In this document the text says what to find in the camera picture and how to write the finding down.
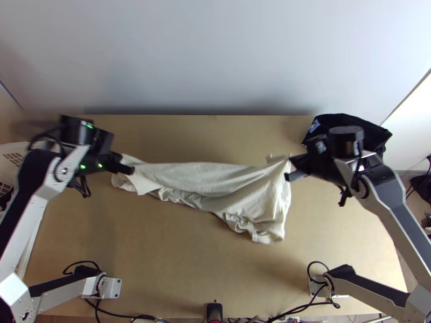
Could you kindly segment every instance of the white cloth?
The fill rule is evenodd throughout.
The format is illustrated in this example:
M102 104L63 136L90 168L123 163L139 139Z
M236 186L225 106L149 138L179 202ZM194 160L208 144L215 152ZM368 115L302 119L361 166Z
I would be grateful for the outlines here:
M284 179L290 171L287 156L268 156L263 166L149 164L129 155L121 163L134 166L135 172L113 174L115 187L212 212L232 230L249 232L254 242L284 239L291 201L290 183Z

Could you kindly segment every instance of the black garment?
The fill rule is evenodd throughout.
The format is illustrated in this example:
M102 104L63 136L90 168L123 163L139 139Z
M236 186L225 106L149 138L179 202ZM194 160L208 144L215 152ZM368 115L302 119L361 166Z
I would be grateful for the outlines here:
M431 204L431 175L421 175L410 179L415 190L424 201Z
M324 114L315 117L302 144L317 135L326 135L331 128L345 125L358 125L364 128L364 149L374 151L380 157L383 157L386 150L385 144L392 136L392 133L374 123L344 113Z

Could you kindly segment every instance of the blue label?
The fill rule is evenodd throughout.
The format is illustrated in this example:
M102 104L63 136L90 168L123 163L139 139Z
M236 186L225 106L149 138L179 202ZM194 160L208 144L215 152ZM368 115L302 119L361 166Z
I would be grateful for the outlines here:
M310 129L308 129L308 133L312 133L314 130L317 129L317 127L320 126L319 120L314 120L313 123L310 126Z

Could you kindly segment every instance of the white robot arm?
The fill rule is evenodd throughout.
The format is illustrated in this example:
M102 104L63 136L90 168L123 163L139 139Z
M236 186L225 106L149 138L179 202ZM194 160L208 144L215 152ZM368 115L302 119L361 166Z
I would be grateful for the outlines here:
M350 295L400 322L431 321L431 243L406 205L405 188L397 173L373 152L363 151L361 127L336 127L329 134L311 138L308 153L291 158L297 170L286 179L313 175L343 189L340 205L354 196L377 215L418 281L412 293L404 293L357 275L342 265L323 274L328 288L321 295Z
M113 135L94 127L91 120L62 116L60 140L48 133L60 152L31 149L22 161L18 185L0 223L0 322L34 322L36 316L75 297L118 298L121 280L106 277L98 266L77 266L74 272L50 282L28 287L16 267L47 203L67 186L84 197L91 193L85 176L99 171L132 174L110 150Z

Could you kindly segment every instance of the white plastic crate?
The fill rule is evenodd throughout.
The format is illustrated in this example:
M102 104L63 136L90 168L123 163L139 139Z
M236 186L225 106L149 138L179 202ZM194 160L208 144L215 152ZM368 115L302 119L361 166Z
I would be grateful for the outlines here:
M16 186L18 168L27 146L26 142L0 145L0 196Z

